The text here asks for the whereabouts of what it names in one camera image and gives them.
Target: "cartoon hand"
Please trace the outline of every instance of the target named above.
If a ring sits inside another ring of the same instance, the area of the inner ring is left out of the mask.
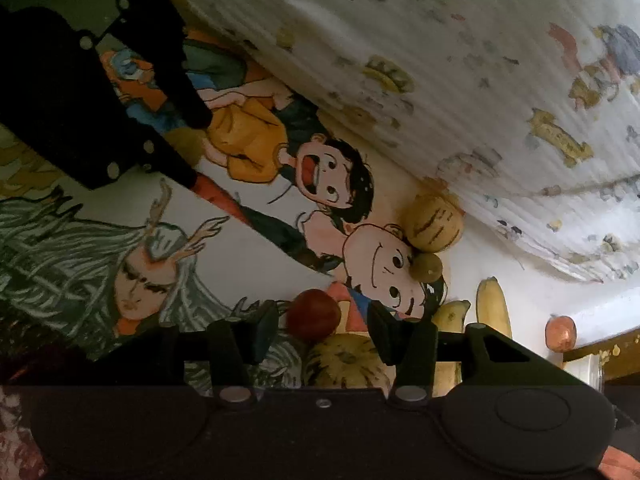
[[[149,219],[158,223],[160,218],[162,217],[162,213],[164,212],[164,208],[166,208],[169,200],[171,200],[171,187],[167,184],[164,178],[160,179],[160,189],[162,190],[162,195],[160,199],[154,199],[151,204],[151,209],[149,210]]]
[[[211,95],[207,91],[210,92],[210,89],[198,90],[198,94],[206,102],[207,107],[210,110],[215,110],[216,108],[224,108],[225,106],[233,104],[242,106],[246,101],[246,96],[244,94],[241,94],[240,92],[217,92],[217,95],[211,98]]]
[[[200,227],[198,227],[196,234],[200,238],[210,238],[217,235],[222,231],[222,224],[229,220],[229,216],[219,216],[217,218],[210,218],[205,221]]]
[[[273,79],[273,104],[276,110],[282,110],[293,101],[293,93],[282,81]]]

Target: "yellow banana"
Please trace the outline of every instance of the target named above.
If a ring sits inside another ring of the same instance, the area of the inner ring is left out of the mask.
[[[465,316],[471,307],[467,300],[450,301],[441,306],[431,320],[441,332],[459,332],[464,330]],[[441,397],[462,381],[460,363],[436,363],[433,378],[433,396]]]
[[[498,280],[494,276],[482,280],[476,295],[478,323],[484,323],[511,338],[511,323],[507,303]]]

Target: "cartoon face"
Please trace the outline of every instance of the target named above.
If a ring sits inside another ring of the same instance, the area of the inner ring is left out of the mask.
[[[116,307],[130,320],[142,320],[162,309],[167,295],[177,280],[177,267],[172,259],[151,261],[140,245],[122,262],[114,282]]]
[[[149,83],[154,78],[153,66],[142,59],[132,56],[132,51],[121,50],[114,54],[111,65],[121,79],[137,80],[142,84]]]
[[[349,173],[353,164],[338,148],[327,146],[324,135],[314,135],[298,150],[296,185],[308,199],[329,207],[351,206]]]
[[[422,317],[424,287],[409,275],[412,250],[382,227],[364,224],[342,248],[351,286],[371,300],[412,317]]]

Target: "striped melon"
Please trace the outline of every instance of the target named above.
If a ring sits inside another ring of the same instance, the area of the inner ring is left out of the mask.
[[[387,395],[388,368],[369,337],[334,334],[309,351],[303,383],[318,388],[381,388]]]
[[[442,197],[421,197],[407,210],[403,227],[412,246],[425,253],[437,253],[462,236],[462,215]]]

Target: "black hair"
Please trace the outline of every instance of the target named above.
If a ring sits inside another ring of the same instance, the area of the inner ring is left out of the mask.
[[[351,171],[349,172],[351,206],[348,208],[330,206],[332,216],[337,216],[349,224],[357,224],[371,213],[371,205],[373,203],[373,177],[358,150],[348,142],[327,137],[324,145],[339,150],[342,156],[350,160],[352,164]]]

